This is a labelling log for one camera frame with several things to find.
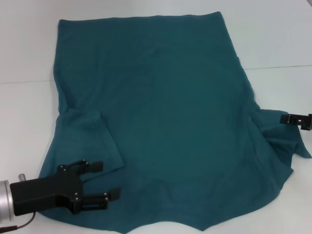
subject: teal cloth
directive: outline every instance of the teal cloth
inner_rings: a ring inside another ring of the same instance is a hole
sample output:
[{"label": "teal cloth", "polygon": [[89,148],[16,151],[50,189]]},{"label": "teal cloth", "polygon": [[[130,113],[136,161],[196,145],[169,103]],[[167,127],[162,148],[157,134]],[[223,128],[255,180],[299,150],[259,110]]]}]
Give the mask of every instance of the teal cloth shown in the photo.
[{"label": "teal cloth", "polygon": [[220,12],[61,20],[59,117],[40,176],[103,160],[84,192],[115,187],[108,210],[42,212],[126,233],[174,221],[204,230],[276,198],[294,153],[309,158],[282,111],[261,110]]}]

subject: metal cylinder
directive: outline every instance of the metal cylinder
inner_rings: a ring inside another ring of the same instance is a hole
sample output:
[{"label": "metal cylinder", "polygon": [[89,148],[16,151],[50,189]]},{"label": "metal cylinder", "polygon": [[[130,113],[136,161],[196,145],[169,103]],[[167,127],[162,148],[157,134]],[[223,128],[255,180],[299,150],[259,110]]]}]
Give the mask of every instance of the metal cylinder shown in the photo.
[{"label": "metal cylinder", "polygon": [[20,182],[26,181],[25,174],[19,174],[19,180],[20,180]]},{"label": "metal cylinder", "polygon": [[13,199],[9,181],[0,181],[0,223],[14,218]]}]

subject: teal fabric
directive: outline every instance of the teal fabric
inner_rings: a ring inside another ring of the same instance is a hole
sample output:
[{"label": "teal fabric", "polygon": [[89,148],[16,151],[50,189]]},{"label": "teal fabric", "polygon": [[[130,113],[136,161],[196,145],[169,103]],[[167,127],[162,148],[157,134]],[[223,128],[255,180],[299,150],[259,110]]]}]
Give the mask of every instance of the teal fabric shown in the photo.
[{"label": "teal fabric", "polygon": [[221,13],[61,20],[55,137],[40,176],[103,160],[84,192],[122,189],[105,211],[42,212],[126,233],[159,221],[204,230],[276,198],[294,153],[309,158],[282,111],[261,110]]}]

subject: white table surface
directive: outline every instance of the white table surface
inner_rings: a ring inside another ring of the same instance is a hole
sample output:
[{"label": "white table surface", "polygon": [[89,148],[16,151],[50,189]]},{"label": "white table surface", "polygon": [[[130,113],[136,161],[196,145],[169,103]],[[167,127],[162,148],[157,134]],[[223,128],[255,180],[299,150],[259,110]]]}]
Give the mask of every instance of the white table surface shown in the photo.
[{"label": "white table surface", "polygon": [[[86,20],[151,15],[203,15],[221,11],[262,108],[312,113],[312,7],[306,0],[0,0],[0,180],[31,179],[51,143],[58,116],[52,76],[59,19]],[[312,152],[312,132],[301,131]],[[266,207],[207,229],[207,234],[311,234],[312,160],[293,157],[293,175]],[[16,217],[22,224],[29,215]],[[105,231],[37,215],[20,234]],[[196,234],[161,222],[132,234]]]}]

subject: black wire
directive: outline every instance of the black wire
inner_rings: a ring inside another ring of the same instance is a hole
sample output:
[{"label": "black wire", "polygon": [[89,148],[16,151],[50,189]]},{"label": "black wire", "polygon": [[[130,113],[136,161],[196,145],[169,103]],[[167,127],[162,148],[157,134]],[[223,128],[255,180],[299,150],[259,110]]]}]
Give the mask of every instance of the black wire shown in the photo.
[{"label": "black wire", "polygon": [[9,227],[1,227],[0,228],[0,233],[7,233],[7,232],[15,231],[17,229],[21,229],[23,227],[26,227],[28,224],[30,224],[34,220],[35,215],[36,215],[36,212],[34,212],[33,216],[31,217],[31,219],[27,223],[25,223],[25,224],[23,224],[21,226],[16,226],[15,225],[15,226],[9,226]]},{"label": "black wire", "polygon": [[18,226],[18,229],[26,227],[28,224],[30,224],[34,220],[35,216],[36,216],[36,212],[33,213],[33,216],[31,217],[31,219],[27,223],[25,223],[25,224],[23,224],[21,226]]}]

